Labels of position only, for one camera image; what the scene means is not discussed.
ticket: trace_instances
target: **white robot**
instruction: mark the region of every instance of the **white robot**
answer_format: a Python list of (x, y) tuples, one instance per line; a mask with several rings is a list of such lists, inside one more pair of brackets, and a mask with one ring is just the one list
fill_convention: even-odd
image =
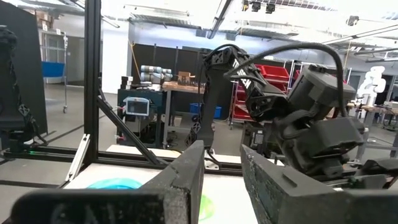
[(384, 71), (383, 66), (374, 66), (369, 72), (366, 72), (365, 80), (356, 93), (356, 104), (374, 105), (377, 94), (382, 93), (386, 88), (386, 80), (381, 78)]

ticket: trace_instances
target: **green object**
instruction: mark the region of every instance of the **green object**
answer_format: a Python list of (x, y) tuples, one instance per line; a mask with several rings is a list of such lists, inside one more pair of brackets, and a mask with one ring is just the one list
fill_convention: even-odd
[(206, 195), (201, 196), (199, 209), (199, 222), (211, 218), (216, 211), (213, 201)]

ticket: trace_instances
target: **blue bowl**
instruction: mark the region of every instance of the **blue bowl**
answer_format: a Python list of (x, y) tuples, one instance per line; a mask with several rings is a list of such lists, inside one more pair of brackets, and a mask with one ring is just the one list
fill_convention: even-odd
[(135, 190), (141, 187), (138, 181), (128, 178), (112, 178), (95, 182), (88, 186), (88, 189), (119, 189), (119, 190)]

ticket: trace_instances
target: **ceiling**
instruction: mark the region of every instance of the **ceiling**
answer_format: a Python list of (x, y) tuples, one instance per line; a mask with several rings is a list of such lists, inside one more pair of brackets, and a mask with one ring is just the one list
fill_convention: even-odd
[[(19, 7), (36, 7), (38, 10), (64, 14), (82, 15), (84, 12), (71, 0), (5, 1)], [(396, 0), (255, 0), (253, 2), (261, 4), (258, 12), (252, 12), (252, 4), (247, 11), (242, 11), (242, 0), (102, 0), (102, 13), (110, 19), (129, 18), (131, 22), (153, 22), (165, 26), (205, 29), (214, 34), (228, 32), (267, 39), (307, 42), (327, 42), (398, 24)], [(275, 5), (272, 14), (266, 13), (267, 4)], [(350, 16), (359, 18), (353, 26), (347, 24)], [(372, 49), (398, 48), (397, 41), (398, 26), (389, 32), (338, 41), (331, 45), (341, 51), (349, 49), (355, 53)], [(371, 56), (385, 57), (386, 54)]]

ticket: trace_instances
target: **ceiling light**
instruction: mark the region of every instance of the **ceiling light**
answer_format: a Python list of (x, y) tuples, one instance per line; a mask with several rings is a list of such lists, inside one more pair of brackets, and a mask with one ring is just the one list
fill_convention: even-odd
[(244, 0), (244, 1), (243, 1), (242, 11), (243, 11), (243, 12), (246, 12), (247, 9), (249, 9), (249, 1), (248, 1), (248, 0)]
[(335, 43), (340, 43), (340, 42), (352, 40), (352, 39), (354, 39), (354, 37), (348, 36), (348, 37), (343, 37), (343, 38), (339, 38), (339, 39), (335, 39), (335, 40), (329, 40), (329, 41), (323, 42), (323, 44), (335, 44)]
[(261, 2), (250, 2), (250, 4), (252, 12), (258, 12), (261, 9)]
[(359, 16), (349, 16), (349, 18), (346, 21), (346, 24), (348, 26), (354, 26), (358, 23), (359, 21)]
[(266, 14), (272, 14), (275, 12), (275, 4), (267, 4)]

